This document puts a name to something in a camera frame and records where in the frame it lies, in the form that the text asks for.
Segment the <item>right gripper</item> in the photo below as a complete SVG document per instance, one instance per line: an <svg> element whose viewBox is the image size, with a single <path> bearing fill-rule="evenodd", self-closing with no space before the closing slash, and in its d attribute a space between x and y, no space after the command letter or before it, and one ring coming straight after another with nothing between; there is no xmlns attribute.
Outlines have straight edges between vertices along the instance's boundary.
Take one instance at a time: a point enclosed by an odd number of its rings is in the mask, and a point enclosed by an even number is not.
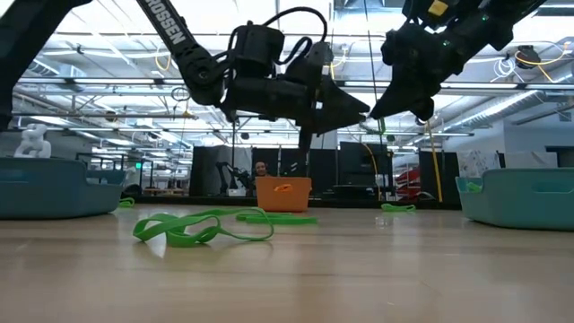
<svg viewBox="0 0 574 323"><path fill-rule="evenodd" d="M390 85L370 112L375 119L409 111L419 120L434 114L431 96L453 74L460 74L474 55L474 17L458 18L442 32L427 32L421 25L406 23L387 33L381 47L383 61L392 67Z"/></svg>

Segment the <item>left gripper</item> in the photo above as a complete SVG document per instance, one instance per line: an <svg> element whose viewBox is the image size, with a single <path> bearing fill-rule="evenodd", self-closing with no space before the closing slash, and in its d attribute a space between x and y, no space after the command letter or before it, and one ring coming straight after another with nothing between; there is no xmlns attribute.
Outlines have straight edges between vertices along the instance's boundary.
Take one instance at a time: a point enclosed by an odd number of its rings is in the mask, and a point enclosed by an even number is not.
<svg viewBox="0 0 574 323"><path fill-rule="evenodd" d="M317 88L321 84L322 109L344 114L316 116ZM306 152L311 137L363 122L361 113L370 106L338 87L328 75L322 76L322 67L308 58L290 64L285 74L275 78L238 77L231 82L222 111L232 122L237 112L264 115L266 118L288 118L300 127L299 148Z"/></svg>

